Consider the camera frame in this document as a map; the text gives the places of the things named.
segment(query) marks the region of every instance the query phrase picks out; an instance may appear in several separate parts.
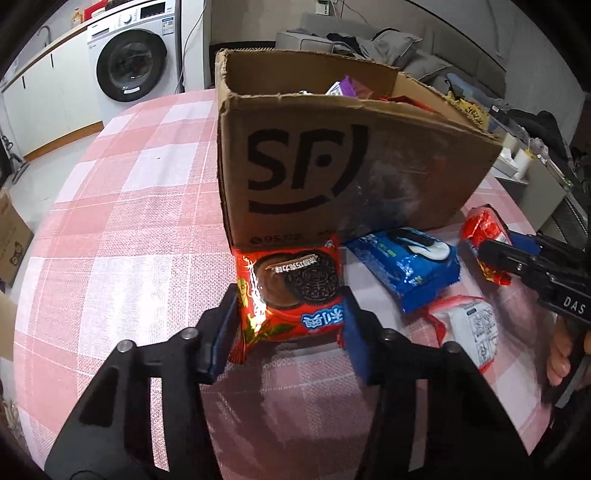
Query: finger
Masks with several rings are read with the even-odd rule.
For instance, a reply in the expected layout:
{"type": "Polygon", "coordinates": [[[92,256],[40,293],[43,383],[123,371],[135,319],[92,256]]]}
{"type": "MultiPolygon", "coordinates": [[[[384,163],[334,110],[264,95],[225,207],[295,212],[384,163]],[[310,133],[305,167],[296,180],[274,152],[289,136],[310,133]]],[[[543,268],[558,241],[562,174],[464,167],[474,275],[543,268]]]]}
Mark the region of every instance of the finger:
{"type": "Polygon", "coordinates": [[[546,365],[546,374],[548,375],[550,385],[558,387],[558,385],[561,384],[562,377],[558,373],[556,373],[554,367],[552,367],[552,360],[550,358],[548,358],[548,363],[546,365]]]}
{"type": "Polygon", "coordinates": [[[587,332],[585,336],[585,353],[591,355],[591,332],[587,332]]]}
{"type": "Polygon", "coordinates": [[[569,356],[573,351],[573,341],[566,328],[566,322],[562,317],[558,317],[556,321],[552,343],[556,345],[562,356],[569,356]]]}
{"type": "Polygon", "coordinates": [[[566,377],[570,372],[570,362],[556,346],[555,343],[550,344],[550,363],[554,371],[562,378],[566,377]]]}

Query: white snack package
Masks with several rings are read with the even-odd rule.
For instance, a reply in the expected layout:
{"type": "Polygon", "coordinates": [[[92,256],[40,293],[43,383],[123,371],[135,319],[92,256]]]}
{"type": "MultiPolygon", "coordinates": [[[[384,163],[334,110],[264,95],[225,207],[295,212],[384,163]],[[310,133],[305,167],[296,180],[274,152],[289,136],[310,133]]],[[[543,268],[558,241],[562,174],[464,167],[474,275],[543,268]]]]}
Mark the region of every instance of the white snack package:
{"type": "Polygon", "coordinates": [[[483,298],[460,295],[436,301],[427,310],[439,345],[459,343],[479,370],[486,371],[495,359],[499,338],[492,306],[483,298]]]}

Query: bottle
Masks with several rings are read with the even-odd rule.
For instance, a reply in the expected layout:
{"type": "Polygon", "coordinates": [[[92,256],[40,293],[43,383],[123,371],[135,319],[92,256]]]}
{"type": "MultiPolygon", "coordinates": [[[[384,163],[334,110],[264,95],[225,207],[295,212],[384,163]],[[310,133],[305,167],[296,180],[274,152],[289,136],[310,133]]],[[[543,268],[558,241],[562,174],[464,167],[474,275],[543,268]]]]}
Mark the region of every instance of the bottle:
{"type": "Polygon", "coordinates": [[[80,13],[80,8],[74,9],[74,15],[72,16],[72,28],[77,27],[82,23],[82,14],[80,13]]]}

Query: blue cookie package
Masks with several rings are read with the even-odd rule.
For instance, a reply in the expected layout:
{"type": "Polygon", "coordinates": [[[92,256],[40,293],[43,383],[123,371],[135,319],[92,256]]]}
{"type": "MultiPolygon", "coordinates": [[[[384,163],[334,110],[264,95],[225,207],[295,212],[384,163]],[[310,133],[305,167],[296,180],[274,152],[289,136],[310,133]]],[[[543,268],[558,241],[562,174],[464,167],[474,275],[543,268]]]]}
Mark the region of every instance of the blue cookie package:
{"type": "Polygon", "coordinates": [[[460,280],[455,247],[412,228],[372,233],[346,246],[395,294],[404,313],[460,280]]]}

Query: sofa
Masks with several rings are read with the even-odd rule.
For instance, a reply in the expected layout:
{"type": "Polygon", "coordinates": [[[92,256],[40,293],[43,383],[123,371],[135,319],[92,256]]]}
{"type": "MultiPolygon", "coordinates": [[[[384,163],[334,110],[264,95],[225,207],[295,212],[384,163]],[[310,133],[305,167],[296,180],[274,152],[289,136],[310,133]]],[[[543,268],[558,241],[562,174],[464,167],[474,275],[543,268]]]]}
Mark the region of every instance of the sofa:
{"type": "MultiPolygon", "coordinates": [[[[408,27],[393,25],[386,30],[402,33],[408,27]]],[[[492,99],[505,97],[505,70],[472,40],[437,17],[412,27],[407,33],[417,39],[413,55],[405,64],[395,66],[442,93],[447,93],[450,81],[464,91],[465,98],[487,108],[492,99]],[[432,71],[424,67],[429,63],[432,71]]],[[[339,53],[342,43],[329,40],[327,35],[338,33],[363,43],[363,39],[372,41],[384,32],[352,20],[305,13],[299,28],[277,34],[275,48],[339,53]]]]}

